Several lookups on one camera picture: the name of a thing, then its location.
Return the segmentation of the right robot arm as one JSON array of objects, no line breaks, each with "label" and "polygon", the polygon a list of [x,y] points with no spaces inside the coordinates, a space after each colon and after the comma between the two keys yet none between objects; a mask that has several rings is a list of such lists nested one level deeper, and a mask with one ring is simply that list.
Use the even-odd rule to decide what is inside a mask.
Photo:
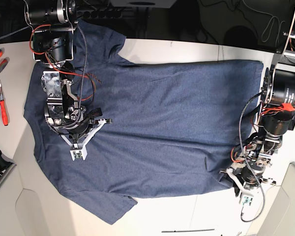
[{"label": "right robot arm", "polygon": [[33,58],[47,67],[41,76],[47,94],[44,119],[48,127],[60,135],[72,150],[83,149],[110,119],[101,119],[101,109],[86,112],[83,102],[84,79],[94,75],[76,73],[70,62],[74,59],[73,36],[80,29],[73,0],[36,0],[24,2],[25,22],[32,30],[29,48]]}]

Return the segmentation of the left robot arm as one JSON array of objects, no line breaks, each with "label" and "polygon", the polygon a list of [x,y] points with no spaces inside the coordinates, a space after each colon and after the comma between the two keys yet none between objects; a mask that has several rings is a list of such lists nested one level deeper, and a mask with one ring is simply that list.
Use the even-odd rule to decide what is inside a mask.
[{"label": "left robot arm", "polygon": [[274,51],[271,66],[266,69],[261,88],[260,104],[246,114],[250,119],[257,119],[258,129],[246,140],[241,140],[231,150],[231,160],[234,163],[232,175],[235,177],[235,194],[258,188],[265,181],[263,173],[270,157],[282,145],[282,136],[295,127],[295,5],[291,26],[283,30],[285,21],[268,12],[254,9],[243,0],[232,2],[233,11],[241,11],[243,7],[269,16],[269,22],[264,29],[270,34],[274,22],[278,23],[277,36],[273,47],[265,46],[268,38],[253,32],[249,43],[247,39],[240,40],[244,48],[262,51]]}]

